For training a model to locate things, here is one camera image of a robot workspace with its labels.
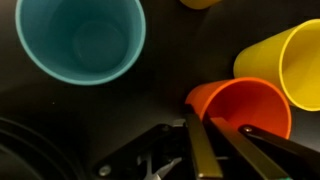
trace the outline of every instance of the teal cup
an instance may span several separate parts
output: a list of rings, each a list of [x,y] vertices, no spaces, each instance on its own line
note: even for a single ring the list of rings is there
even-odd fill
[[[137,60],[146,34],[139,0],[18,0],[16,27],[37,66],[77,85],[121,76]]]

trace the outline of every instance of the yellow cup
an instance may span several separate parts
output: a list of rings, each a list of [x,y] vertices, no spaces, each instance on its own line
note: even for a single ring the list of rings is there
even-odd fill
[[[213,4],[221,1],[221,0],[180,0],[182,4],[186,5],[187,7],[191,9],[205,9]]]
[[[292,105],[320,110],[320,19],[302,23],[243,50],[235,77],[259,77],[278,86]]]

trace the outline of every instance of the dark countertop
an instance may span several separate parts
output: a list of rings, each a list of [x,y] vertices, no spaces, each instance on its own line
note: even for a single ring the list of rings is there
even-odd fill
[[[320,17],[317,0],[223,0],[194,11],[178,0],[141,0],[144,50],[100,86],[59,82],[33,64],[15,29],[15,0],[0,1],[0,113],[28,119],[67,142],[87,167],[158,123],[182,117],[198,84],[232,78],[245,47]],[[320,113],[292,108],[291,139],[320,151]]]

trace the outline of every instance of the orange cup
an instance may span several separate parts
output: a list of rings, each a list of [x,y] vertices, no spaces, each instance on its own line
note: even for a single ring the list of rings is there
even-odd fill
[[[202,120],[222,117],[238,129],[250,124],[289,139],[291,112],[282,92],[259,78],[237,78],[200,85],[187,97]]]

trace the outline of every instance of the plastic cup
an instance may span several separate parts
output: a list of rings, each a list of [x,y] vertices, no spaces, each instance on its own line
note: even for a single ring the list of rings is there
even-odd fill
[[[280,88],[291,104],[320,110],[320,20],[310,20],[243,50],[235,77],[259,77]]]
[[[201,10],[201,9],[206,9],[221,0],[180,0],[182,4],[185,6],[191,8],[191,9],[196,9],[196,10]]]
[[[222,117],[238,129],[250,124],[288,139],[291,131],[289,104],[273,84],[258,78],[238,78],[203,84],[186,99],[201,120]]]
[[[30,58],[49,75],[95,85],[125,73],[145,39],[139,0],[18,0],[16,27]]]

